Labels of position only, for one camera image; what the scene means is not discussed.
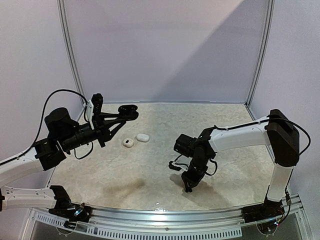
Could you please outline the black oval charging case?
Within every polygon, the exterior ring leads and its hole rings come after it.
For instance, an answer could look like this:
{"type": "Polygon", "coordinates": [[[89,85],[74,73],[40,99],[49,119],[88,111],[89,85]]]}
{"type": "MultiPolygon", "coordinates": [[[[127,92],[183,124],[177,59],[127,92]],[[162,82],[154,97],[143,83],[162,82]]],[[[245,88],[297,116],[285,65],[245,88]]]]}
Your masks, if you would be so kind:
{"type": "Polygon", "coordinates": [[[134,121],[138,118],[138,106],[134,104],[121,105],[118,108],[118,117],[126,121],[134,121]]]}

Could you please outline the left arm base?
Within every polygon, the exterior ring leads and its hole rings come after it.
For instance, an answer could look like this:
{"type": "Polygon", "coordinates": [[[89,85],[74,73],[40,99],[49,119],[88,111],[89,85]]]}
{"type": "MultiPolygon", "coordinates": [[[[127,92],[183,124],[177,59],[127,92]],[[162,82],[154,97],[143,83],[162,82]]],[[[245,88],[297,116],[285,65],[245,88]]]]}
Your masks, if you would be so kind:
{"type": "Polygon", "coordinates": [[[57,200],[54,208],[48,210],[52,215],[68,219],[70,222],[88,223],[92,215],[93,208],[86,205],[72,203],[70,199],[57,200]]]}

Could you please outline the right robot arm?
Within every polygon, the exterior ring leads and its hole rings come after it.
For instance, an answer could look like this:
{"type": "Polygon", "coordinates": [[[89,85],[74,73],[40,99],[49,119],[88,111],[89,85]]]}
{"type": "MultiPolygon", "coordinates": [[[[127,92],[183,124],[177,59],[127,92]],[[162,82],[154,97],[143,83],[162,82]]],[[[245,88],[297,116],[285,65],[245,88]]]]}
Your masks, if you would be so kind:
{"type": "Polygon", "coordinates": [[[278,203],[285,194],[293,169],[307,150],[306,147],[300,149],[300,132],[306,135],[308,141],[311,140],[304,128],[289,120],[280,110],[272,109],[267,116],[248,123],[205,128],[198,137],[181,134],[173,149],[191,161],[183,163],[176,158],[168,163],[168,167],[183,171],[181,178],[184,189],[190,193],[209,174],[208,163],[217,165],[214,160],[217,153],[244,147],[270,146],[274,167],[265,202],[258,208],[262,218],[269,218],[278,210],[278,203]]]}

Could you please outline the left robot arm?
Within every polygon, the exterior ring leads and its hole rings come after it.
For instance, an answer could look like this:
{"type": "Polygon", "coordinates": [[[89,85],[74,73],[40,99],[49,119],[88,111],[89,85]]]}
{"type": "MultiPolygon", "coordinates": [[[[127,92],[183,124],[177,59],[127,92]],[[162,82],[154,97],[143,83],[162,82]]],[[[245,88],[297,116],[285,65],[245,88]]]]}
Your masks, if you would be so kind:
{"type": "Polygon", "coordinates": [[[0,209],[47,208],[57,210],[63,217],[74,213],[74,205],[60,185],[47,188],[13,188],[8,184],[33,173],[58,166],[72,150],[98,141],[103,148],[128,121],[139,116],[137,106],[122,105],[117,113],[94,110],[87,123],[71,119],[68,110],[53,110],[44,121],[48,136],[33,143],[29,149],[0,163],[0,209]]]}

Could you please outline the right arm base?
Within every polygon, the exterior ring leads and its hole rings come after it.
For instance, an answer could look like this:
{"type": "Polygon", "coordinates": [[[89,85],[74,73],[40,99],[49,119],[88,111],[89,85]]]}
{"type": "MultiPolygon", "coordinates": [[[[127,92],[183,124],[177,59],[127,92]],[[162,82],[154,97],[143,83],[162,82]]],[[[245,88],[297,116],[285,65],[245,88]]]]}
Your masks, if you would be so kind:
{"type": "Polygon", "coordinates": [[[287,218],[291,209],[292,201],[290,196],[286,196],[285,201],[288,206],[286,213],[281,200],[271,201],[265,198],[263,203],[242,207],[241,215],[245,223],[257,222],[280,216],[280,219],[275,222],[275,225],[279,225],[287,218]]]}

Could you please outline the white oval charging case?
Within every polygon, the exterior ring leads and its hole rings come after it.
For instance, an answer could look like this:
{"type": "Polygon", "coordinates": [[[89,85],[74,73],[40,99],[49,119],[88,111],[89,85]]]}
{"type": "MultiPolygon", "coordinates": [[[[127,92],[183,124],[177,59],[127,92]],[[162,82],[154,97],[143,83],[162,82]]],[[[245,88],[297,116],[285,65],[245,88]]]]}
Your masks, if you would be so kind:
{"type": "Polygon", "coordinates": [[[138,134],[136,135],[136,139],[137,139],[139,142],[144,142],[144,143],[146,143],[146,142],[148,142],[148,141],[150,140],[150,137],[149,137],[149,135],[147,135],[147,134],[138,133],[138,134]]]}

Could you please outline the white square charging case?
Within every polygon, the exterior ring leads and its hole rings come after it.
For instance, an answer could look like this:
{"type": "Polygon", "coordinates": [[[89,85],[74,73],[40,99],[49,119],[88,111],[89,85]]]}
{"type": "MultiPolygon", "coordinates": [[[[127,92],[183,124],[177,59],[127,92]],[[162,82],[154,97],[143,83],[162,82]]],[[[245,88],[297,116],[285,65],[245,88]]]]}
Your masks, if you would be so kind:
{"type": "Polygon", "coordinates": [[[134,141],[132,139],[126,138],[123,140],[122,144],[126,148],[131,148],[134,145],[134,141]]]}

